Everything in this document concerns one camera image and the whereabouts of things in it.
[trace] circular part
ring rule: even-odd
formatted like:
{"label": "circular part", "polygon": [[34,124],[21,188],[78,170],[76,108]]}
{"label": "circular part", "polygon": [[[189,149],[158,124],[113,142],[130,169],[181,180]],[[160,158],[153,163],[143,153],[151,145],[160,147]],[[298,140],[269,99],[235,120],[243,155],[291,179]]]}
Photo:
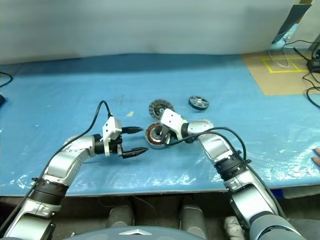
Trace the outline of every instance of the circular part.
{"label": "circular part", "polygon": [[189,105],[194,109],[203,111],[209,107],[209,102],[201,96],[189,97]]}
{"label": "circular part", "polygon": [[156,99],[149,105],[149,114],[155,120],[160,120],[166,109],[175,110],[170,102],[163,99]]}
{"label": "circular part", "polygon": [[165,140],[160,136],[162,126],[160,123],[152,123],[145,131],[145,139],[154,149],[163,149],[166,147]]}

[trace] plastic sheet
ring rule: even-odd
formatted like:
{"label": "plastic sheet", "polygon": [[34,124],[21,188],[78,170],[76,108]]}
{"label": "plastic sheet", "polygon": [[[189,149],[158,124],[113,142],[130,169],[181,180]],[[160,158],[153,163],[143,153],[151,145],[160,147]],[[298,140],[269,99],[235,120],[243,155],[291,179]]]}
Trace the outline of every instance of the plastic sheet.
{"label": "plastic sheet", "polygon": [[[123,126],[146,128],[155,122],[149,103],[165,99],[189,122],[210,119],[238,132],[252,167],[270,187],[320,183],[320,169],[310,159],[320,146],[320,112],[303,95],[264,96],[238,55],[115,55],[1,70],[17,72],[2,89],[7,98],[0,108],[3,196],[24,194],[63,142],[89,126],[100,100],[108,102]],[[191,108],[192,95],[209,100],[209,108]],[[101,133],[106,117],[102,110],[91,134]],[[144,133],[124,135],[123,147],[148,147]],[[67,194],[221,190],[223,182],[195,142],[150,148],[135,158],[88,159]]]}

